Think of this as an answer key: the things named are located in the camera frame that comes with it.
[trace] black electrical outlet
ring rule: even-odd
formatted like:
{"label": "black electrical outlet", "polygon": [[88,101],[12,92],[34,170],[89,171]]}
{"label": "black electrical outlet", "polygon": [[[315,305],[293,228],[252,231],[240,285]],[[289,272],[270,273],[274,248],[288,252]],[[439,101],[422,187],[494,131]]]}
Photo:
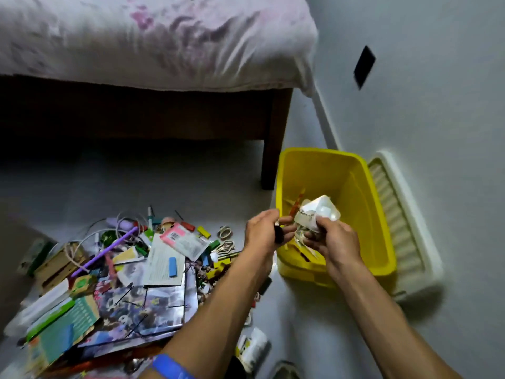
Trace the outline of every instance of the black electrical outlet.
{"label": "black electrical outlet", "polygon": [[370,50],[368,46],[365,46],[363,52],[361,53],[360,59],[357,60],[356,68],[354,69],[354,79],[356,80],[357,86],[361,89],[365,80],[367,79],[372,66],[375,63],[374,53]]}

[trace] hand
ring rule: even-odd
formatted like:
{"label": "hand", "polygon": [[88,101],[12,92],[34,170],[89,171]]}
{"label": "hand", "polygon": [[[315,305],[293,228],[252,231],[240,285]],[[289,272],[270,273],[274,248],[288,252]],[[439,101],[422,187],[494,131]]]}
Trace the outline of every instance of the hand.
{"label": "hand", "polygon": [[[275,243],[274,224],[277,220],[280,225],[285,225],[282,228],[284,241],[281,244]],[[245,226],[244,250],[241,255],[248,255],[250,258],[258,260],[268,275],[272,270],[274,251],[294,237],[296,225],[292,223],[292,217],[279,218],[279,210],[277,209],[262,211],[254,218],[249,219]]]}
{"label": "hand", "polygon": [[338,280],[345,266],[364,265],[360,255],[360,240],[357,233],[342,221],[317,217],[316,222],[323,230],[322,239],[315,240],[314,234],[306,232],[305,245],[319,251],[326,259],[326,269],[334,280]]}

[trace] baseboard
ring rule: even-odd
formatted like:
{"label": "baseboard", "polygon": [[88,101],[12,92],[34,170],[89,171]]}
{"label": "baseboard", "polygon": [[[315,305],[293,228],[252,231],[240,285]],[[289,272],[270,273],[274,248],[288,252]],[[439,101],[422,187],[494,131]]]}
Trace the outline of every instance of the baseboard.
{"label": "baseboard", "polygon": [[323,132],[326,146],[328,149],[343,151],[344,148],[342,146],[342,142],[340,142],[340,139],[336,133],[335,125],[327,113],[328,110],[325,108],[326,105],[324,103],[323,97],[319,93],[317,83],[316,91],[312,96],[312,102],[314,104],[314,109],[316,110],[316,115],[319,120],[319,125],[321,126],[321,131]]}

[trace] yellow plastic bin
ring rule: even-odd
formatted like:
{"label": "yellow plastic bin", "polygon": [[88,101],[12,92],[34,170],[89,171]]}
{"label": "yellow plastic bin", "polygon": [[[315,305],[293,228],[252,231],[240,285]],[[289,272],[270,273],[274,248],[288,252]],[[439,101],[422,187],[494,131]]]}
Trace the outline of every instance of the yellow plastic bin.
{"label": "yellow plastic bin", "polygon": [[[396,270],[396,257],[386,218],[365,161],[356,154],[315,148],[290,148],[281,153],[275,204],[281,216],[289,215],[302,189],[303,199],[331,198],[341,220],[354,228],[365,265],[376,277]],[[277,250],[279,273],[321,286],[334,286],[322,255],[314,256],[295,240]]]}

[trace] bedsheet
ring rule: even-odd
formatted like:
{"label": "bedsheet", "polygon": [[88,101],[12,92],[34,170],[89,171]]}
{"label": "bedsheet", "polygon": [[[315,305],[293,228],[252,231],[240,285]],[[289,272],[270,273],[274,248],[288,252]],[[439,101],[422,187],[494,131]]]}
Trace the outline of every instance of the bedsheet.
{"label": "bedsheet", "polygon": [[311,95],[305,0],[0,0],[0,74]]}

